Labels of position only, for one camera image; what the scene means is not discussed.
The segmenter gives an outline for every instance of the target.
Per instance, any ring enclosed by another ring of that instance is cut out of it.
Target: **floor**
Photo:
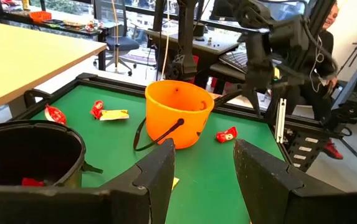
[[[81,73],[83,68],[93,67],[92,62],[93,58],[90,58],[43,83],[40,87],[52,93]],[[107,70],[115,72],[114,66],[108,67]],[[127,75],[128,69],[119,65],[117,71],[121,75]],[[135,79],[155,80],[156,72],[152,67],[138,64],[137,68],[133,69],[133,77]],[[298,107],[295,110],[295,114],[312,117],[312,110]],[[9,108],[7,106],[0,107],[0,123],[10,118]],[[344,159],[342,161],[334,160],[321,153],[307,171],[307,174],[346,192],[357,192],[357,125],[350,126],[350,128],[353,131],[353,135],[345,137],[345,141],[354,149],[354,152],[349,150],[341,141],[334,140],[338,150],[344,155]]]

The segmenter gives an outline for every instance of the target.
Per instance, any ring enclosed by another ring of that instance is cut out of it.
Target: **orange bucket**
[[[146,87],[146,130],[151,139],[156,141],[179,120],[179,127],[169,133],[165,139],[173,138],[176,149],[194,145],[202,133],[206,121],[214,107],[212,96],[196,85],[163,80]]]

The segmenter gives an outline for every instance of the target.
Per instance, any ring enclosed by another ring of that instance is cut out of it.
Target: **bucket handle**
[[[138,141],[140,140],[140,136],[141,136],[141,131],[142,131],[142,127],[145,124],[146,118],[144,118],[144,120],[141,122],[141,124],[139,125],[139,127],[136,130],[135,133],[135,137],[134,137],[134,151],[136,152],[140,152],[140,151],[144,151],[145,149],[153,146],[154,144],[156,144],[157,142],[161,141],[162,139],[164,139],[168,134],[172,133],[175,129],[177,129],[178,127],[180,127],[181,125],[184,124],[184,119],[179,118],[177,120],[177,122],[171,127],[169,128],[164,134],[162,134],[160,137],[158,137],[156,140],[154,140],[153,142],[147,144],[144,147],[141,147],[139,149],[136,148],[136,146],[138,145]]]

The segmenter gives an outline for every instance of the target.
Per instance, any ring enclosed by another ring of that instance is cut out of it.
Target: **red shoe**
[[[332,159],[343,159],[343,155],[337,150],[335,143],[332,139],[323,147],[323,152],[326,153]]]

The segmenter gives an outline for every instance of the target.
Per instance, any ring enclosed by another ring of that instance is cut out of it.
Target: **person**
[[[320,44],[327,52],[332,54],[333,51],[333,35],[327,29],[336,21],[339,13],[337,3],[332,7],[331,12],[323,24],[322,30],[318,35],[318,44]],[[332,63],[324,57],[324,55],[313,46],[313,50],[307,55],[305,64],[302,68],[302,73],[309,74],[310,77],[324,78],[334,72]],[[287,114],[292,114],[297,102],[298,95],[302,96],[306,102],[312,106],[314,112],[314,119],[320,121],[324,116],[327,116],[332,107],[330,95],[327,95],[329,89],[337,84],[337,77],[326,81],[323,85],[322,81],[306,82],[298,87],[291,86],[287,92]],[[325,145],[323,152],[334,159],[343,159],[343,155],[338,152],[335,144],[330,139]]]

